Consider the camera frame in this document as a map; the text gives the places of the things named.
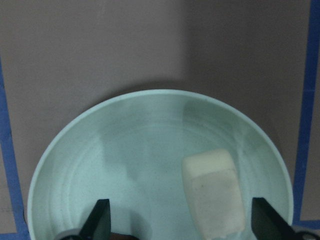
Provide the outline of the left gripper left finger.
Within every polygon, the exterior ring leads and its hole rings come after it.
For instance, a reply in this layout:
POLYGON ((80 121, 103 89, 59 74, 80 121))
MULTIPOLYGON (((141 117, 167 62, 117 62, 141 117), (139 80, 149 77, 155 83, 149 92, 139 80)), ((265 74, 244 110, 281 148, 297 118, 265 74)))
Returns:
POLYGON ((111 237, 111 209, 109 199, 99 199, 81 228, 65 230, 57 240, 109 240, 111 237))

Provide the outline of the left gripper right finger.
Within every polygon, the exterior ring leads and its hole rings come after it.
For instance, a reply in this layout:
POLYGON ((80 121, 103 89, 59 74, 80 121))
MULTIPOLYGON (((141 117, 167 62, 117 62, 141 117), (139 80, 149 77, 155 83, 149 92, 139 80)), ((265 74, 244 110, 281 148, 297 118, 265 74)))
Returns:
POLYGON ((318 240, 320 238, 309 230, 295 231, 263 197, 252 199, 251 229, 258 240, 318 240))

